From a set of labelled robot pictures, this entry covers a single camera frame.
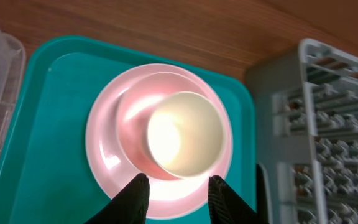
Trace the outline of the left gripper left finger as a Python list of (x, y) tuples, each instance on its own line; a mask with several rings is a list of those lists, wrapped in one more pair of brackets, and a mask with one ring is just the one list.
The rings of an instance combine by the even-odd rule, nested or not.
[(145, 224), (150, 184), (144, 173), (137, 174), (104, 208), (86, 224)]

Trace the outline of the cream cup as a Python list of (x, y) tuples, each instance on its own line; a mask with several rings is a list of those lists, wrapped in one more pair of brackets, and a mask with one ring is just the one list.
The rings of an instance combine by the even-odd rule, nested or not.
[(209, 171), (227, 143), (223, 117), (199, 93), (174, 93), (150, 115), (146, 140), (156, 164), (174, 177), (187, 179)]

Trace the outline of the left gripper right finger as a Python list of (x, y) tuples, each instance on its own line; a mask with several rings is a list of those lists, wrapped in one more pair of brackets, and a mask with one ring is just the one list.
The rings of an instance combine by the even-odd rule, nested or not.
[(267, 224), (218, 175), (208, 181), (208, 208), (211, 224)]

